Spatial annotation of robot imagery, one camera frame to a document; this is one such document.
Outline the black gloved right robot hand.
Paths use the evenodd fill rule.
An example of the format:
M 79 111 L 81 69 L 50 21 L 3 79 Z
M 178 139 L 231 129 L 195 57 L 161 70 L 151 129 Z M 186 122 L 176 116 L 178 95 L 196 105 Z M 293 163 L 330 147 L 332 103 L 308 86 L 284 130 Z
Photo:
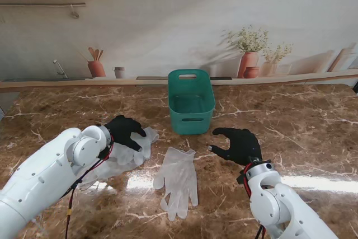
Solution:
M 248 129 L 215 128 L 213 135 L 223 135 L 229 139 L 228 149 L 211 145 L 211 151 L 217 156 L 247 166 L 254 160 L 262 161 L 261 147 L 256 136 Z

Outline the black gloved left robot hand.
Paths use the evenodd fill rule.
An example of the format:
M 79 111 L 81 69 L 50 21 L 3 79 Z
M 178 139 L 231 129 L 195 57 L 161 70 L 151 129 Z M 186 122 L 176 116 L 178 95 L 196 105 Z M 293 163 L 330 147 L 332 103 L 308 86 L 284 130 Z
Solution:
M 141 124 L 136 120 L 118 115 L 105 124 L 105 127 L 110 132 L 112 142 L 127 146 L 137 152 L 142 150 L 141 146 L 131 139 L 132 133 L 137 133 L 142 137 L 147 136 Z

